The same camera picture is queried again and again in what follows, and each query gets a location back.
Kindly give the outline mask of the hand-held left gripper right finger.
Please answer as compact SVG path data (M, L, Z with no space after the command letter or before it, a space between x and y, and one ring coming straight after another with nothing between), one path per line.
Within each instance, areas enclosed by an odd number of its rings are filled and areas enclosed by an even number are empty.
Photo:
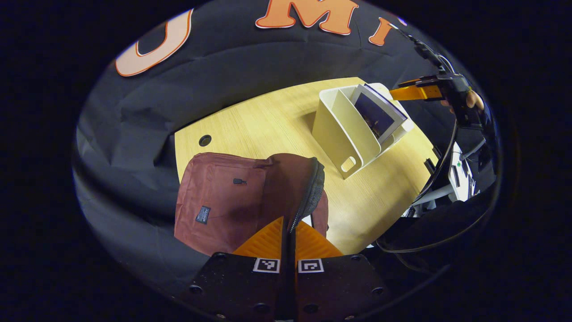
M392 295L364 255L343 255L306 222L295 228L294 271L298 321L358 321Z

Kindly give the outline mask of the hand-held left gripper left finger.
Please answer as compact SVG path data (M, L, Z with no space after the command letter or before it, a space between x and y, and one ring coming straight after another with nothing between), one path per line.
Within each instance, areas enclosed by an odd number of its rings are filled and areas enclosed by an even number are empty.
M274 321L283 225L280 217L233 253L213 253L182 292L182 302L216 321Z

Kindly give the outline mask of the blue spine book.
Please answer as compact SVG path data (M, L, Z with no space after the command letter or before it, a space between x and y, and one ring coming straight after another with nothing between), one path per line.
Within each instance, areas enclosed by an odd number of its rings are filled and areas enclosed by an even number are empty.
M404 112L368 84L357 85L350 102L380 144L408 120Z

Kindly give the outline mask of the cream bookshelf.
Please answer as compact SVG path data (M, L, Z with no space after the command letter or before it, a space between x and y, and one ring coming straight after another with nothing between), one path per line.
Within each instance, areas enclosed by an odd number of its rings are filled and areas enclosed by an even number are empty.
M361 108L377 108L388 120L379 135L380 122L369 122ZM415 125L389 89L376 82L321 90L312 136L343 179L352 177L392 148Z

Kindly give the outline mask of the maroon schoolbag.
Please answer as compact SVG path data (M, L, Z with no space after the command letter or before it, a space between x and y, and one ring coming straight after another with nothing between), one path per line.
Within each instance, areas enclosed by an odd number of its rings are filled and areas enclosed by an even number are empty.
M274 220L283 218L291 229L309 216L326 236L324 182L324 166L315 157L199 153L178 190L174 236L205 255L232 253Z

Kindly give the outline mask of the white electronic device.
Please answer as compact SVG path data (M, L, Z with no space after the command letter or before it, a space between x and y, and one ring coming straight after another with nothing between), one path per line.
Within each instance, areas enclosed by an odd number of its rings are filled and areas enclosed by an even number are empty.
M474 181L468 159L461 160L461 157L463 157L463 153L458 143L455 142L450 153L449 166L449 181L452 187L449 198L452 202L457 200L465 202L476 193L476 182Z

